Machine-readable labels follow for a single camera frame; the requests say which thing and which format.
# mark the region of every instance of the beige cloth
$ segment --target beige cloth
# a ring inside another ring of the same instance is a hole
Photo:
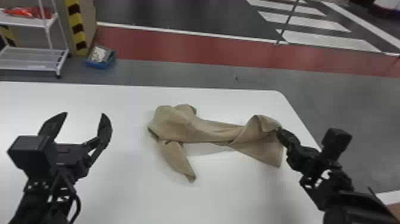
[[[196,179],[196,174],[186,158],[183,142],[212,142],[228,146],[279,167],[283,147],[276,138],[278,127],[279,122],[263,115],[252,116],[246,126],[204,120],[197,117],[196,109],[187,104],[158,107],[148,125],[158,138],[164,158],[190,181]]]

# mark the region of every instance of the concrete floor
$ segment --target concrete floor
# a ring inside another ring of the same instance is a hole
[[[400,189],[400,79],[134,60],[95,70],[79,58],[67,60],[62,74],[56,79],[50,72],[2,70],[0,81],[277,90],[317,142],[329,127],[353,134],[340,162],[358,190]]]

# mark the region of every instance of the white table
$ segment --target white table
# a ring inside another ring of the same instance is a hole
[[[157,106],[182,103],[195,106],[202,118],[242,125],[265,114],[303,144],[318,147],[276,91],[0,82],[0,223],[14,214],[27,179],[6,150],[18,135],[35,135],[62,111],[69,115],[58,142],[95,136],[102,112],[114,128],[106,151],[76,184],[83,203],[76,224],[322,223],[323,213],[298,184],[301,175],[286,162],[277,169],[228,148],[187,144],[197,180],[189,183],[173,171],[146,124]]]

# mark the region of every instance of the robotic arm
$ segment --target robotic arm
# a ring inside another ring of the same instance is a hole
[[[323,149],[302,146],[290,131],[279,129],[277,138],[287,148],[287,163],[301,172],[300,186],[319,210],[325,211],[324,224],[399,224],[388,208],[373,194],[354,190],[351,178],[338,159],[352,136],[330,128],[322,140]],[[328,178],[322,177],[327,172]]]
[[[28,177],[10,224],[72,224],[79,215],[81,202],[74,184],[88,175],[113,129],[102,114],[96,137],[82,144],[57,144],[54,139],[66,117],[61,113],[50,118],[38,135],[19,136],[9,148],[8,155]],[[76,211],[68,220],[74,202]]]

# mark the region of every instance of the shelf rack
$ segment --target shelf rack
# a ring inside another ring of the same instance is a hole
[[[39,1],[39,8],[42,18],[14,17],[3,13],[0,9],[0,25],[30,27],[44,29],[48,41],[48,49],[17,48],[9,46],[7,40],[2,36],[6,46],[0,51],[0,69],[11,70],[33,70],[33,71],[55,71],[57,78],[61,77],[60,71],[68,56],[69,49],[63,26],[58,16],[57,6],[51,0],[55,13],[50,19],[45,19],[42,0]],[[51,26],[58,21],[65,49],[54,49],[50,37]]]

